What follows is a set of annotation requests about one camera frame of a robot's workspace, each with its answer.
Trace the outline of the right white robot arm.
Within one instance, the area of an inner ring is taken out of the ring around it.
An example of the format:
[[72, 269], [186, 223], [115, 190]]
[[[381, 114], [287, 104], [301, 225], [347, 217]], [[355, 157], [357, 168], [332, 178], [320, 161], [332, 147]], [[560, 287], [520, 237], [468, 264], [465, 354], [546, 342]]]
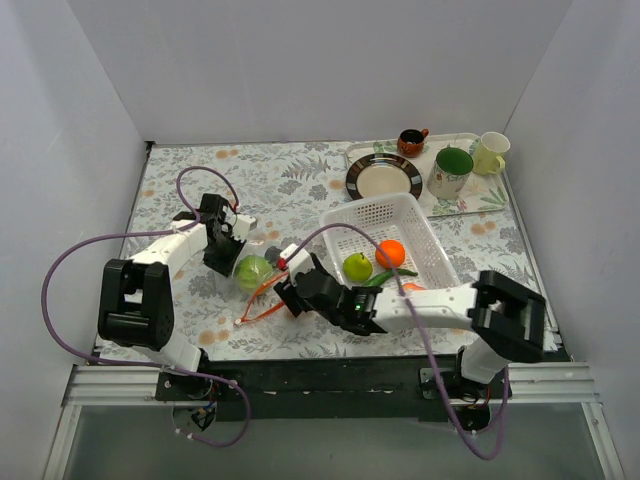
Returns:
[[313, 258], [310, 267], [286, 273], [274, 290], [293, 315], [313, 311], [358, 336], [413, 328], [475, 333], [452, 373], [453, 387], [464, 397], [479, 395], [509, 364], [544, 357], [545, 298], [492, 270], [455, 287], [407, 291], [342, 285]]

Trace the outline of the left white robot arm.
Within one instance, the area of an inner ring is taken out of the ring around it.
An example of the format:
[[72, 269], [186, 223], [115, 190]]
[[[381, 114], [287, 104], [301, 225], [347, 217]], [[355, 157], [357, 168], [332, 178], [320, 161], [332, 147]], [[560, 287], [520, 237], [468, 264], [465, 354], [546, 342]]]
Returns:
[[178, 387], [193, 400], [213, 386], [207, 354], [175, 327], [172, 281], [199, 253], [203, 262], [229, 277], [257, 220], [236, 212], [218, 194], [205, 194], [194, 213], [173, 217], [169, 233], [144, 250], [104, 267], [98, 334], [131, 348], [161, 367], [176, 367]]

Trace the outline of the white plastic perforated basket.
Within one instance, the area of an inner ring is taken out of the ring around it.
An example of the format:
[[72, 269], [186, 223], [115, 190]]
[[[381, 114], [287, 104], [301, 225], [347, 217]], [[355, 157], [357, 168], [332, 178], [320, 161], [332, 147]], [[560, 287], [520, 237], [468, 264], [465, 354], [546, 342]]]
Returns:
[[402, 281], [424, 289], [441, 289], [460, 284], [457, 274], [417, 200], [408, 193], [385, 194], [352, 201], [323, 213], [323, 232], [337, 278], [351, 286], [343, 264], [358, 253], [372, 265], [372, 275], [387, 269], [379, 263], [376, 245], [395, 264], [413, 272]]

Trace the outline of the fake green chili pepper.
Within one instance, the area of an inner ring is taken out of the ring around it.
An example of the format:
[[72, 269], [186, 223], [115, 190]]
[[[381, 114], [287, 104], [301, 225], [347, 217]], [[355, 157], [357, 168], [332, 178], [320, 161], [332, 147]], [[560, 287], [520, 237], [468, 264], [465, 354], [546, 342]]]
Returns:
[[370, 279], [368, 279], [363, 287], [382, 287], [387, 281], [393, 279], [395, 274], [398, 274], [400, 277], [408, 276], [408, 277], [417, 277], [418, 274], [408, 269], [398, 268], [396, 270], [388, 269], [382, 273], [379, 273]]

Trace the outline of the fake orange peach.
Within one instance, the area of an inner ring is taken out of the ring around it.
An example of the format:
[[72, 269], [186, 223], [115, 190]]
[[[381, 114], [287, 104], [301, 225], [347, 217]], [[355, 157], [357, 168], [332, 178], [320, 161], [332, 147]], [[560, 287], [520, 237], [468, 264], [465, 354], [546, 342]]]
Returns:
[[424, 287], [415, 284], [415, 283], [405, 283], [403, 284], [403, 288], [404, 290], [408, 290], [408, 291], [423, 291], [426, 290]]

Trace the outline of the fake green pear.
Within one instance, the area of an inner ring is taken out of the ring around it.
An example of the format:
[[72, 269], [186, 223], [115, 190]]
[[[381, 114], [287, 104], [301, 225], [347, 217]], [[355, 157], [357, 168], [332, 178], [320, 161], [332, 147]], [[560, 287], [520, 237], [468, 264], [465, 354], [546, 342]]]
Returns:
[[373, 274], [373, 265], [362, 253], [354, 253], [347, 257], [342, 265], [343, 273], [350, 282], [363, 284]]

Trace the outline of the clear zip top bag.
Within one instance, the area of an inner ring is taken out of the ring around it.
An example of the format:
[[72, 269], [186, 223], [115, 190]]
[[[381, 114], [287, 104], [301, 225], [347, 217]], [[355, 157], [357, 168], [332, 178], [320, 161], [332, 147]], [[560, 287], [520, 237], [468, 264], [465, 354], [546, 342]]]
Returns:
[[274, 293], [275, 285], [285, 278], [277, 266], [281, 251], [270, 242], [245, 244], [233, 267], [232, 280], [249, 300], [242, 315], [234, 321], [235, 327], [266, 319], [284, 307]]

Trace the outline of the fake green apple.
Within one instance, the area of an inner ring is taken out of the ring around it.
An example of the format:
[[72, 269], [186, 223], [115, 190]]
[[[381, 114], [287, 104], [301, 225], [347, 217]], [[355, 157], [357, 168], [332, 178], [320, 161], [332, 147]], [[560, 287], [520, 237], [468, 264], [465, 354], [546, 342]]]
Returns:
[[236, 286], [246, 294], [253, 294], [273, 276], [272, 265], [259, 255], [247, 255], [240, 259], [233, 272]]

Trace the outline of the fake dark eggplant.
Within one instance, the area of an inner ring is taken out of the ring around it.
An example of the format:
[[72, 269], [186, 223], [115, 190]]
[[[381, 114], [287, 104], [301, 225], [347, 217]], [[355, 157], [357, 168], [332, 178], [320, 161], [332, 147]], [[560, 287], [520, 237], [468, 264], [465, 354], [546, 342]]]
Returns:
[[276, 265], [281, 259], [282, 250], [277, 246], [269, 246], [264, 252], [264, 258], [271, 265]]

